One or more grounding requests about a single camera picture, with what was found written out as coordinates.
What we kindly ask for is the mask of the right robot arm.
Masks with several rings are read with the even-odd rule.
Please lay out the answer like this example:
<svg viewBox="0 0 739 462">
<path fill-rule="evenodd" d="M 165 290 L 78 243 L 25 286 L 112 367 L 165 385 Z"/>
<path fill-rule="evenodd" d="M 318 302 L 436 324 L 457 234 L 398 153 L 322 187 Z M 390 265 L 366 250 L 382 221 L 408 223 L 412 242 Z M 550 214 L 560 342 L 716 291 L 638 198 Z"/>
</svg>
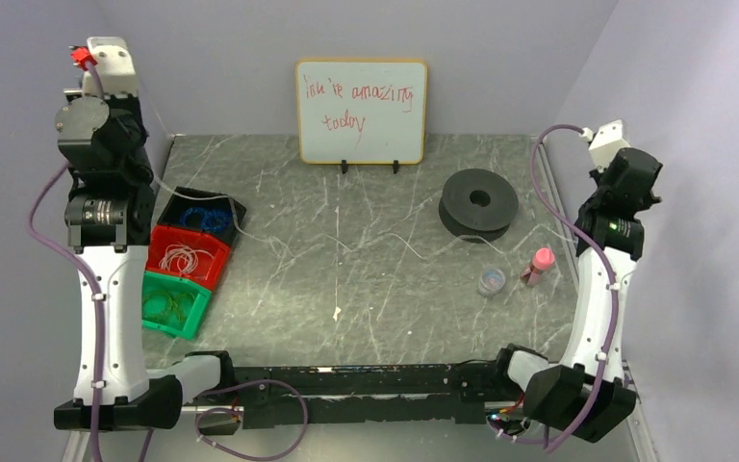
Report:
<svg viewBox="0 0 739 462">
<path fill-rule="evenodd" d="M 652 187 L 662 164 L 624 147 L 604 171 L 575 222 L 579 288 L 573 327 L 561 359 L 509 345 L 499 375 L 523 392 L 522 413 L 561 435 L 595 443 L 633 412 L 637 395 L 624 385 L 622 327 L 632 273 L 642 257 L 644 227 L 635 216 L 660 199 Z"/>
</svg>

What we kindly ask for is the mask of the black cable spool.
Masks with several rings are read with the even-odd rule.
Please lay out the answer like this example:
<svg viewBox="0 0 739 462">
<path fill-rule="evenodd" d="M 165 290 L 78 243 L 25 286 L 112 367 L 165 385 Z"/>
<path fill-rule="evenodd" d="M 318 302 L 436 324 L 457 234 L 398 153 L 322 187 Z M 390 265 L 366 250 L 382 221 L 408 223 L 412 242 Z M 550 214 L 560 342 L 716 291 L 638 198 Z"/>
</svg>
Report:
<svg viewBox="0 0 739 462">
<path fill-rule="evenodd" d="M 492 242 L 509 229 L 519 211 L 514 187 L 501 175 L 466 168 L 446 179 L 438 205 L 444 228 L 472 243 Z"/>
</svg>

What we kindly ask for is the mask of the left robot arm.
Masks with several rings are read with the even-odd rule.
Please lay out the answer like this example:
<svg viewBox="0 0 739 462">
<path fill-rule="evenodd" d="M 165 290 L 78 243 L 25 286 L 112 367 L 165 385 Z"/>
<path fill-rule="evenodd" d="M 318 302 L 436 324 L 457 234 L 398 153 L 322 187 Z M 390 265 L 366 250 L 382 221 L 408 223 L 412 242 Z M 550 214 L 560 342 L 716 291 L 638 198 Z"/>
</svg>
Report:
<svg viewBox="0 0 739 462">
<path fill-rule="evenodd" d="M 61 430 L 170 429 L 183 407 L 229 384 L 223 351 L 196 352 L 163 370 L 145 365 L 142 283 L 155 202 L 147 133 L 136 97 L 68 90 L 55 117 L 72 179 L 64 210 L 81 282 L 80 368 L 54 410 Z"/>
</svg>

